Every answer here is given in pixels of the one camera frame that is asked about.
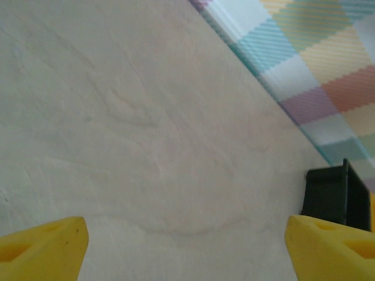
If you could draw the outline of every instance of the yellow plastic piece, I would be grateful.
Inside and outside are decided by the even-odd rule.
[[[371,217],[371,231],[375,232],[375,194],[372,192],[370,193],[370,198],[371,198],[371,212],[370,212],[370,217]]]
[[[375,280],[375,234],[303,215],[289,217],[285,242],[300,281]]]
[[[75,281],[87,245],[87,227],[81,217],[0,237],[0,280]]]

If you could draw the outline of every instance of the pastel plaid pattern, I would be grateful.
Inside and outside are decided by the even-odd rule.
[[[328,162],[375,191],[375,0],[190,0]]]

